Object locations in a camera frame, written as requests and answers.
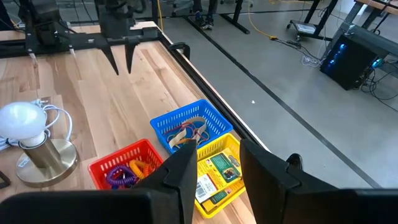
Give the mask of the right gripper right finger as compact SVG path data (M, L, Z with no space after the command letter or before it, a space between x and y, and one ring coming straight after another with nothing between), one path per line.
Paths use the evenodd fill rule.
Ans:
M397 223L397 189L339 189L248 139L240 160L257 223Z

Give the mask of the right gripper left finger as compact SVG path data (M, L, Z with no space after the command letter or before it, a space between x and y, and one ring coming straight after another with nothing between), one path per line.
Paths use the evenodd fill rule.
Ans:
M131 189L13 195L1 202L1 223L191 223L196 188L190 140Z

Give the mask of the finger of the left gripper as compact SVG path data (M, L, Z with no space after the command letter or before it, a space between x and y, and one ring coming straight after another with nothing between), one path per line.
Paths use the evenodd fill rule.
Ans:
M116 65L116 61L114 59L111 47L110 46L106 46L106 47L101 48L101 50L105 54L106 58L109 60L112 68L116 72L116 75L119 75L118 66Z
M126 44L124 46L125 49L125 56L126 56L126 65L128 73L131 73L132 70L132 60L134 56L135 48L140 44L140 42L134 42L130 44Z

